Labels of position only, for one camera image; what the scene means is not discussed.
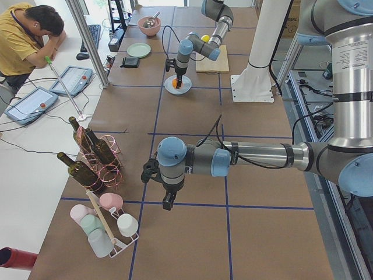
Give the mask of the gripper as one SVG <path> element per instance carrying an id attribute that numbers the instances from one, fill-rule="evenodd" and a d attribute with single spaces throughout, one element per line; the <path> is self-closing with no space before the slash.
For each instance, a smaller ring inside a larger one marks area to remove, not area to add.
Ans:
<path id="1" fill-rule="evenodd" d="M 182 76 L 186 74 L 187 72 L 188 63 L 175 61 L 174 63 L 174 69 L 175 73 L 177 75 L 176 77 L 176 88 L 179 89 L 182 85 Z"/>
<path id="2" fill-rule="evenodd" d="M 166 190 L 166 194 L 162 202 L 162 207 L 163 209 L 170 211 L 176 199 L 177 192 L 181 190 L 184 186 L 185 176 L 181 175 L 176 178 L 170 178 L 162 174 L 161 179 L 162 179 L 162 185 L 164 189 Z"/>

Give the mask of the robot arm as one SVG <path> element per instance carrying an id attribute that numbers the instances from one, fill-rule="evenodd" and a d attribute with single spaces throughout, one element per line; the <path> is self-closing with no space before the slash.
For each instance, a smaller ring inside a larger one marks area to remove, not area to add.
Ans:
<path id="1" fill-rule="evenodd" d="M 189 33 L 186 38 L 180 41 L 177 58 L 170 64 L 175 69 L 175 87 L 177 89 L 182 85 L 182 77 L 186 74 L 192 52 L 216 61 L 220 55 L 220 46 L 223 39 L 233 26 L 233 13 L 223 1 L 205 0 L 202 2 L 201 12 L 207 18 L 217 22 L 217 25 L 207 41 L 204 41 L 195 32 Z"/>
<path id="2" fill-rule="evenodd" d="M 173 207 L 186 174 L 224 177 L 233 165 L 312 172 L 359 196 L 372 195 L 372 2 L 302 1 L 301 44 L 332 48 L 334 133 L 326 143 L 297 145 L 221 142 L 186 145 L 177 137 L 157 148 L 157 180 Z"/>

